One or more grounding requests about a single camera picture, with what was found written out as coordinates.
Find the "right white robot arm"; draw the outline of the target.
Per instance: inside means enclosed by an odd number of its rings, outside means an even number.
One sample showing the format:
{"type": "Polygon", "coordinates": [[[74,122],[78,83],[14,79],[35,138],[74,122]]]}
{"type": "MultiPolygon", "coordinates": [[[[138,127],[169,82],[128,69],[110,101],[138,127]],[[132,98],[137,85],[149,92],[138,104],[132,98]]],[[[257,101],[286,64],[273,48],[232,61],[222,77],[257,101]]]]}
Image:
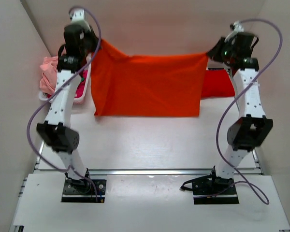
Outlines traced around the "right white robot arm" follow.
{"type": "Polygon", "coordinates": [[[227,131],[228,147],[224,161],[212,169],[207,181],[211,193],[219,193],[233,183],[234,169],[244,157],[261,146],[273,127],[261,104],[258,81],[259,63],[251,54],[259,38],[250,32],[239,32],[229,38],[220,38],[207,56],[228,66],[232,72],[239,118],[227,131]]]}

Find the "orange t shirt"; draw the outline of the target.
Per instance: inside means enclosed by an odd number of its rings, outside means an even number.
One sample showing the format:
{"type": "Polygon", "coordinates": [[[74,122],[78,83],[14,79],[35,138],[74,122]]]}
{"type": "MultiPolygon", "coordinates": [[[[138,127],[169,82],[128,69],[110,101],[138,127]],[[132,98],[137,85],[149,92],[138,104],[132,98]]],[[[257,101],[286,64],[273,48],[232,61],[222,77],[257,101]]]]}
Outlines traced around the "orange t shirt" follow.
{"type": "Polygon", "coordinates": [[[129,56],[106,40],[91,64],[95,116],[198,117],[208,58],[129,56]]]}

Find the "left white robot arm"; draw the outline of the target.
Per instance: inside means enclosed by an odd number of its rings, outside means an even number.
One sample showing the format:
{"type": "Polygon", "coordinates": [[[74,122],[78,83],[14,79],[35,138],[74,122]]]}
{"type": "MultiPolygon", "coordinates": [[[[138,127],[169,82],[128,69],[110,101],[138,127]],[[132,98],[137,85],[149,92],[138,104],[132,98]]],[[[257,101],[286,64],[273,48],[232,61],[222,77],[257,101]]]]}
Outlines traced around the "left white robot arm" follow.
{"type": "Polygon", "coordinates": [[[65,43],[58,51],[57,83],[52,103],[44,123],[37,124],[37,132],[62,160],[70,185],[82,194],[94,189],[88,169],[77,147],[79,133],[71,129],[71,113],[75,94],[89,53],[100,47],[92,27],[70,24],[64,28],[65,43]]]}

